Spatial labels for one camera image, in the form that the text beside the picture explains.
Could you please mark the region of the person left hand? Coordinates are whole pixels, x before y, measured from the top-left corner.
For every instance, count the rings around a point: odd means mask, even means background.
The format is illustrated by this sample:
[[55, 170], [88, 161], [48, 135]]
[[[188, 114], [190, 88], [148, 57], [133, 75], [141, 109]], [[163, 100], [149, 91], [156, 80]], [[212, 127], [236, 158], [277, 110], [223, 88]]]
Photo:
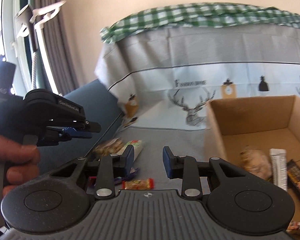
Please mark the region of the person left hand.
[[5, 196], [12, 189], [39, 176], [40, 152], [36, 145], [21, 145], [0, 135], [0, 162], [12, 164], [7, 170]]

